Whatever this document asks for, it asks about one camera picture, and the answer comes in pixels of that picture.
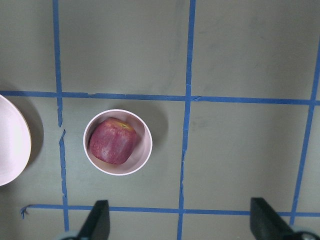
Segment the apple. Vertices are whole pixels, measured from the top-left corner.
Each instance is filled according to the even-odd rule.
[[[128,123],[108,118],[93,131],[89,142],[90,152],[109,164],[123,164],[128,160],[137,143],[137,133]]]

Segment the white bowl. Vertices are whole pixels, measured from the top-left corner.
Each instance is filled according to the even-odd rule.
[[[0,95],[0,186],[16,179],[31,153],[31,135],[20,111]]]
[[[89,149],[89,142],[92,133],[98,124],[108,118],[120,119],[130,124],[136,131],[139,139],[139,142],[134,148],[131,156],[123,164],[110,164],[99,160],[93,156]],[[151,155],[152,146],[153,142],[151,133],[146,123],[136,114],[122,109],[111,109],[99,113],[91,119],[83,134],[83,148],[87,158],[97,169],[110,175],[124,176],[133,174],[141,169],[147,163]]]

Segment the white plate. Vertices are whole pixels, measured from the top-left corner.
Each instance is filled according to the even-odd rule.
[[[0,186],[17,178],[31,153],[31,135],[20,111],[0,95]]]

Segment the gray surface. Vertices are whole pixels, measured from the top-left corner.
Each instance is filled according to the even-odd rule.
[[[146,165],[135,174],[121,177],[96,169],[87,159],[82,144],[91,118],[114,108],[141,117],[149,126],[154,142]],[[69,204],[93,205],[97,199],[108,199],[111,206],[178,208],[183,102],[65,99],[63,116]]]
[[[305,160],[298,211],[320,212],[320,205],[315,199],[320,196],[320,107],[314,109],[313,124],[310,134],[308,152]]]
[[[37,203],[62,204],[59,153],[62,130],[57,124],[57,100],[42,97],[8,99],[19,108],[29,125],[32,150],[22,174],[0,188],[0,203],[9,208]]]
[[[185,95],[188,0],[59,0],[64,92]],[[320,1],[196,2],[192,94],[309,99],[320,33]],[[0,91],[56,91],[52,1],[0,3]],[[32,136],[30,162],[0,187],[0,239],[52,239],[64,231],[59,140],[63,130],[70,205],[109,199],[113,207],[178,208],[183,101],[8,97]],[[139,115],[154,148],[138,172],[110,176],[87,160],[82,137],[107,109]],[[308,106],[193,102],[185,156],[184,208],[248,211],[265,197],[291,211]],[[320,107],[316,106],[298,212],[319,209]],[[89,211],[70,210],[71,230]],[[110,213],[111,240],[177,239],[178,214]],[[248,216],[185,214],[183,240],[251,240]],[[318,217],[296,224],[319,229]]]
[[[309,99],[318,1],[198,1],[192,94]]]
[[[1,1],[1,90],[56,91],[53,35],[51,1]]]
[[[248,196],[261,196],[290,211],[307,114],[301,105],[193,102],[185,208],[247,210]]]
[[[88,214],[89,211],[70,211],[70,229],[81,228]],[[112,211],[110,221],[110,240],[171,240],[177,237],[177,214]]]
[[[188,1],[68,0],[59,10],[64,91],[185,95]]]

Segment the blue painter's tape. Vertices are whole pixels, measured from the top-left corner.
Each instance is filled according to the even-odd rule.
[[[217,102],[217,103],[244,103],[244,104],[286,104],[309,105],[308,99],[282,99],[282,98],[255,98],[255,97],[229,97],[229,96],[192,96],[193,102]]]
[[[20,214],[22,219],[25,219],[25,214],[27,214],[27,209],[64,209],[63,205],[54,205],[54,204],[31,204],[24,206],[20,209]]]
[[[315,101],[317,98],[319,78],[320,78],[320,39],[318,42],[318,51],[317,51],[317,55],[316,55],[316,62],[315,62],[315,69],[314,69],[314,76],[313,76],[313,85],[312,85],[312,92],[311,92],[311,98],[310,98],[312,101]]]
[[[315,104],[316,104],[317,90],[319,85],[319,76],[320,76],[320,40],[318,42],[317,58],[316,58],[316,64],[315,64],[312,92],[310,97],[311,103],[309,105],[309,112],[308,112],[308,117],[307,117],[306,126],[305,126],[300,164],[299,164],[298,175],[296,179],[293,201],[292,201],[290,225],[295,224],[295,218],[297,214],[301,183],[302,183],[302,178],[303,178],[305,164],[306,164],[306,156],[308,151],[312,120],[313,120]]]
[[[64,230],[69,231],[69,214],[68,214],[68,193],[67,193],[67,183],[66,183],[66,151],[64,136],[66,130],[63,130],[62,136],[59,141],[60,148],[60,165],[61,165],[61,187],[62,187],[62,203],[63,203],[63,218],[64,218]]]
[[[71,205],[69,210],[91,210],[92,206]],[[110,206],[111,212],[139,212],[139,213],[165,213],[177,214],[178,209],[175,208],[155,208],[155,207],[128,207],[128,206]]]
[[[189,122],[191,112],[191,93],[192,93],[192,60],[194,51],[194,28],[196,16],[196,0],[190,0],[189,5],[189,22],[188,22],[188,40],[187,40],[187,56],[186,56],[186,73],[185,73],[185,105],[183,120],[183,136],[182,136],[182,154],[180,169],[180,188],[179,188],[179,217],[177,224],[177,240],[182,239],[183,218],[184,218],[184,172],[185,172],[185,156],[188,149]]]
[[[164,214],[179,213],[179,210],[174,208],[111,206],[109,209],[110,211],[113,211],[113,212],[139,212],[139,213],[164,213]]]
[[[94,93],[86,92],[63,92],[64,98],[83,99],[123,99],[123,100],[154,100],[154,101],[184,101],[185,96],[177,95],[144,95],[144,94],[116,94],[116,93]]]
[[[186,214],[209,214],[209,215],[238,215],[249,216],[250,211],[234,211],[234,210],[209,210],[209,209],[186,209]]]
[[[0,91],[3,96],[11,97],[42,97],[42,98],[56,98],[55,92],[49,91]]]
[[[62,125],[62,83],[61,83],[61,62],[60,62],[60,38],[59,38],[59,0],[52,0],[53,9],[53,39],[54,39],[54,63],[58,125]]]
[[[320,212],[296,212],[296,217],[313,217],[320,218]]]
[[[292,216],[292,213],[289,211],[278,211],[277,214],[280,216],[280,217],[291,217]]]

